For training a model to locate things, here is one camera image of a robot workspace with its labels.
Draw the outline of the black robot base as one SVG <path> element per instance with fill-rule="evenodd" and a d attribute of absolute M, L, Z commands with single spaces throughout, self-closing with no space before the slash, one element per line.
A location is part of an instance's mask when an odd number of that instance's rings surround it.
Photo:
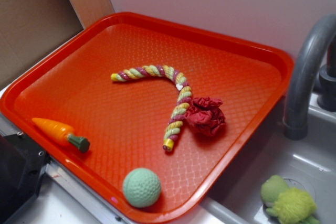
<path fill-rule="evenodd" d="M 28 135 L 1 136 L 1 223 L 38 198 L 48 154 Z"/>

